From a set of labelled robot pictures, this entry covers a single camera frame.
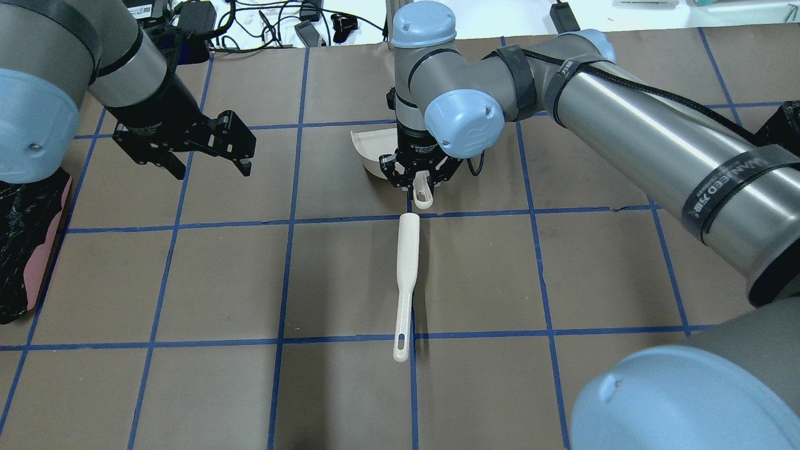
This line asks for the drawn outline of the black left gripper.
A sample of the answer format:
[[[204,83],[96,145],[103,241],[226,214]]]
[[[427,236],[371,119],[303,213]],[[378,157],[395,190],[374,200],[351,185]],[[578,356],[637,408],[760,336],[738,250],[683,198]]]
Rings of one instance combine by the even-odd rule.
[[[186,165],[177,152],[199,151],[231,161],[245,177],[251,176],[257,139],[234,111],[211,119],[201,113],[188,114],[157,125],[133,128],[119,122],[112,140],[137,164],[158,164],[183,181]]]

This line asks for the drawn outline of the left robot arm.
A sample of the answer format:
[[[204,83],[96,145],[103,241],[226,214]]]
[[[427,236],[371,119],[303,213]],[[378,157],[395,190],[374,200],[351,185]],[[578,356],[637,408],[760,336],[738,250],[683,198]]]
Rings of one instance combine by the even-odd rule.
[[[234,111],[212,119],[178,77],[185,42],[165,55],[121,1],[3,1],[1,166],[5,183],[60,168],[91,94],[117,121],[112,139],[132,162],[183,179],[180,152],[252,170],[256,137]]]

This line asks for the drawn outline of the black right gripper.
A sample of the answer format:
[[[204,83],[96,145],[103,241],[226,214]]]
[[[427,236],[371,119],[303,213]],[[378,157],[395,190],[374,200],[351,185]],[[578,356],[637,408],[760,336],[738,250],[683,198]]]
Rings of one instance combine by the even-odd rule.
[[[378,157],[378,174],[395,188],[409,190],[417,174],[427,171],[429,187],[434,188],[449,181],[462,162],[462,159],[445,154],[435,141],[423,142],[422,146],[418,146],[414,142],[398,140],[394,153]]]

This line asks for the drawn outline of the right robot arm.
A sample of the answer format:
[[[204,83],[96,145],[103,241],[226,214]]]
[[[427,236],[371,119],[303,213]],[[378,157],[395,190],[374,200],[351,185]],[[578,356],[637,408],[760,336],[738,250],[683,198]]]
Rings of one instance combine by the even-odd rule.
[[[392,17],[397,153],[411,189],[437,156],[460,165],[504,125],[546,111],[747,279],[754,310],[680,344],[634,353],[572,407],[572,449],[798,448],[798,156],[616,66],[596,29],[469,64],[439,2]]]

